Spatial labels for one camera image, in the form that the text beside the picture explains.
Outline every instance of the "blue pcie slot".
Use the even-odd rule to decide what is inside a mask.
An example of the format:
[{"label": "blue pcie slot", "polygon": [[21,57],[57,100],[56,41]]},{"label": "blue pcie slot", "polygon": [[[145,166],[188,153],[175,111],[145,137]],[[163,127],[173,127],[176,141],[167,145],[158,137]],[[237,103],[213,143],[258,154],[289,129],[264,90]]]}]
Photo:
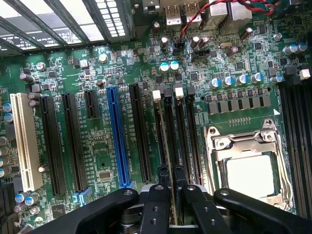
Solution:
[{"label": "blue pcie slot", "polygon": [[111,118],[114,148],[118,167],[119,185],[121,188],[130,187],[130,174],[126,152],[125,136],[123,134],[123,123],[119,95],[117,87],[106,88],[109,114]]}]

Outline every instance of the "white connector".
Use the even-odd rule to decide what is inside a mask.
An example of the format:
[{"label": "white connector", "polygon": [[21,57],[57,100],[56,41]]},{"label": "white connector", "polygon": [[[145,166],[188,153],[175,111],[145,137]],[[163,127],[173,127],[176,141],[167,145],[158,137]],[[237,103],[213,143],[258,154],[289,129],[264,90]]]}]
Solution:
[{"label": "white connector", "polygon": [[19,156],[20,175],[24,192],[43,185],[33,108],[28,105],[27,94],[10,94],[15,136]]}]

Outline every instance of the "black pcie slot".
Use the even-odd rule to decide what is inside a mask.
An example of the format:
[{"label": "black pcie slot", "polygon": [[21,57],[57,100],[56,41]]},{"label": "black pcie slot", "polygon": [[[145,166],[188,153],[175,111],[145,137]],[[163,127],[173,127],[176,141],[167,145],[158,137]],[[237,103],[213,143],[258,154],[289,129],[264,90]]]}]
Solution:
[{"label": "black pcie slot", "polygon": [[136,131],[136,143],[140,159],[141,174],[143,182],[152,180],[151,162],[147,142],[143,105],[138,83],[129,85],[133,120]]},{"label": "black pcie slot", "polygon": [[175,131],[175,123],[174,117],[172,113],[172,98],[165,97],[164,98],[164,110],[166,116],[166,125],[167,125],[167,135],[168,135],[168,143],[169,143],[169,151],[170,151],[170,159],[172,166],[178,165],[177,152],[176,152],[176,131]]},{"label": "black pcie slot", "polygon": [[200,167],[200,158],[198,153],[198,140],[197,140],[197,130],[196,130],[196,122],[195,122],[195,113],[194,113],[194,95],[187,95],[187,103],[186,103],[186,110],[187,110],[187,117],[189,122],[189,129],[190,129],[190,141],[191,141],[191,148],[193,152],[193,161],[194,161],[194,169],[195,169],[195,177],[197,179],[197,183],[202,185],[202,178],[201,178],[201,167]]},{"label": "black pcie slot", "polygon": [[69,155],[74,178],[74,189],[76,192],[82,192],[88,187],[88,183],[75,95],[62,94],[62,101],[69,144]]},{"label": "black pcie slot", "polygon": [[190,157],[187,150],[187,138],[186,138],[186,131],[185,131],[185,122],[184,122],[184,111],[183,111],[183,103],[181,100],[176,101],[175,105],[175,115],[176,115],[176,122],[177,122],[177,129],[179,133],[180,139],[180,146],[181,146],[181,154],[183,160],[183,167],[185,170],[185,176],[191,184],[191,162]]},{"label": "black pcie slot", "polygon": [[165,154],[165,148],[163,144],[161,125],[160,125],[161,118],[160,118],[160,112],[159,112],[157,103],[154,103],[154,116],[155,116],[155,125],[156,125],[160,162],[161,164],[166,164],[166,154]]},{"label": "black pcie slot", "polygon": [[66,184],[53,98],[40,97],[39,102],[53,194],[63,195]]}]

